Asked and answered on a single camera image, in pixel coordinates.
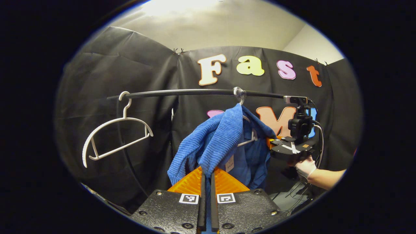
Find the blue corduroy shirt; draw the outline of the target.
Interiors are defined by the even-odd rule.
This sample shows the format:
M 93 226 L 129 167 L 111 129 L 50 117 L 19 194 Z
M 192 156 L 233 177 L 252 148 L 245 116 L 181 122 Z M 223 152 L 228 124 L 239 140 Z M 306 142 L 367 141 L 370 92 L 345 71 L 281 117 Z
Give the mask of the blue corduroy shirt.
M 258 140 L 245 146 L 254 128 Z M 248 108 L 240 104 L 215 115 L 186 136 L 167 171 L 172 185 L 189 172 L 202 168 L 211 177 L 215 168 L 229 169 L 229 174 L 249 189 L 265 189 L 270 150 L 266 138 L 276 139 L 275 132 Z

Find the clear tape wad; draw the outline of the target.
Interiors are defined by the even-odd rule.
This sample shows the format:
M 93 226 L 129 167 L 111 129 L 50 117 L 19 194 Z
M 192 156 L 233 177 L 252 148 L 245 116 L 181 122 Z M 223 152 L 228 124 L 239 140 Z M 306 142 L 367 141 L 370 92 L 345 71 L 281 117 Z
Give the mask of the clear tape wad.
M 244 89 L 240 88 L 239 86 L 235 86 L 233 88 L 233 95 L 239 102 L 243 102 L 247 94 Z

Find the black clothes rail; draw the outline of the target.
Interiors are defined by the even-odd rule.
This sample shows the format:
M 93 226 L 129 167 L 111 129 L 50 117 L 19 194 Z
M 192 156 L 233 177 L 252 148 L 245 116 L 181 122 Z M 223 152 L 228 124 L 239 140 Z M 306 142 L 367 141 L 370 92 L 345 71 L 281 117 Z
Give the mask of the black clothes rail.
M 255 91 L 246 91 L 246 94 L 247 94 L 246 97 L 247 96 L 268 97 L 268 98 L 275 98 L 275 99 L 283 99 L 283 96 L 284 96 L 281 94 L 255 92 Z M 179 95 L 233 95 L 233 90 L 230 90 L 230 89 L 167 89 L 167 90 L 159 90 L 159 91 L 135 92 L 132 94 L 130 93 L 121 94 L 119 99 L 120 100 L 122 100 L 123 98 L 137 99 L 137 98 L 163 97 L 163 96 L 173 96 L 173 95 L 175 96 L 179 96 Z M 316 107 L 314 102 L 310 106 L 311 108 Z

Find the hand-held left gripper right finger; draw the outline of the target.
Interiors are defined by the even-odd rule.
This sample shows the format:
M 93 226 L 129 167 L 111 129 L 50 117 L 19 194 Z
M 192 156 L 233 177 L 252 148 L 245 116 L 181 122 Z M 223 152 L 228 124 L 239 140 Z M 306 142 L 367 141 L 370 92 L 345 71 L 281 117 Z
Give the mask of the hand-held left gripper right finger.
M 287 214 L 263 189 L 249 189 L 215 168 L 211 175 L 211 226 L 216 234 L 255 234 L 282 222 Z

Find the white plastic hanger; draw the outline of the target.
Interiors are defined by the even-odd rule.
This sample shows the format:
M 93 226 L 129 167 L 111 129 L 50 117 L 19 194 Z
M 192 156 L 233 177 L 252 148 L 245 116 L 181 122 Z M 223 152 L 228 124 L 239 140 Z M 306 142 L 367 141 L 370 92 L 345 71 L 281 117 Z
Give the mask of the white plastic hanger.
M 239 104 L 241 105 L 241 107 L 243 106 L 244 101 L 245 101 L 245 99 L 243 100 L 243 102 L 239 102 L 239 101 L 238 101 L 238 102 L 239 102 Z M 248 140 L 248 141 L 245 141 L 245 142 L 239 143 L 239 144 L 237 145 L 237 147 L 239 148 L 239 147 L 245 146 L 245 145 L 247 145 L 247 144 L 249 144 L 249 143 L 251 143 L 251 142 L 257 141 L 257 140 L 258 140 L 258 137 L 257 137 L 257 132 L 256 132 L 256 130 L 255 130 L 254 128 L 252 128 L 252 131 L 251 131 L 251 139 L 250 139 L 250 140 Z
M 110 155 L 118 153 L 118 152 L 120 152 L 120 151 L 122 151 L 126 148 L 129 148 L 130 146 L 135 145 L 138 142 L 142 142 L 145 139 L 154 137 L 154 132 L 151 129 L 149 124 L 147 124 L 145 121 L 143 121 L 139 118 L 128 116 L 128 110 L 131 107 L 131 105 L 132 105 L 132 98 L 128 98 L 127 104 L 123 107 L 121 117 L 106 121 L 106 122 L 98 125 L 97 127 L 93 128 L 88 133 L 87 137 L 84 140 L 84 143 L 83 143 L 83 146 L 82 146 L 82 151 L 81 151 L 82 165 L 85 169 L 87 169 L 89 167 L 89 165 L 88 165 L 89 160 L 90 161 L 99 161 L 99 160 L 101 160 L 103 158 L 106 158 Z M 108 127 L 108 126 L 123 123 L 123 122 L 134 122 L 134 123 L 142 124 L 143 127 L 144 127 L 144 136 L 140 137 L 138 139 L 135 139 L 132 142 L 123 143 L 120 147 L 114 148 L 114 149 L 109 150 L 105 153 L 99 153 L 98 148 L 97 148 L 97 144 L 96 144 L 96 141 L 95 141 L 96 134 L 99 133 L 101 130 L 105 129 L 106 127 Z

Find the black backdrop cloth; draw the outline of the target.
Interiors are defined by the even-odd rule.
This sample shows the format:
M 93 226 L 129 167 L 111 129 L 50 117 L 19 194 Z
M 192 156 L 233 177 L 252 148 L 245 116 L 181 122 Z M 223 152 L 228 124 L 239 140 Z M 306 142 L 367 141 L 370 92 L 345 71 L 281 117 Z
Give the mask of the black backdrop cloth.
M 130 93 L 164 89 L 233 89 L 303 95 L 317 105 L 324 130 L 321 169 L 347 168 L 358 148 L 364 113 L 358 79 L 346 59 L 324 65 L 258 46 L 215 46 L 180 54 L 125 28 L 108 27 L 65 66 L 55 109 L 58 152 L 71 174 L 109 203 L 133 213 L 155 189 L 168 189 L 167 170 L 181 141 L 212 110 L 236 105 L 232 95 L 171 95 L 134 99 L 127 114 L 154 136 L 99 161 L 82 163 L 88 135 L 122 116 Z

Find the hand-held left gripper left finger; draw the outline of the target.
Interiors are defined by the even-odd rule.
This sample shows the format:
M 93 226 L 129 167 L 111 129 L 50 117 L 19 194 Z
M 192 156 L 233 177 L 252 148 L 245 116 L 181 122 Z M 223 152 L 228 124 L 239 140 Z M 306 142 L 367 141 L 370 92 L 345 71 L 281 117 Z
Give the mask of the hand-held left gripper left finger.
M 159 234 L 201 234 L 206 230 L 202 168 L 193 170 L 168 190 L 154 190 L 131 219 Z

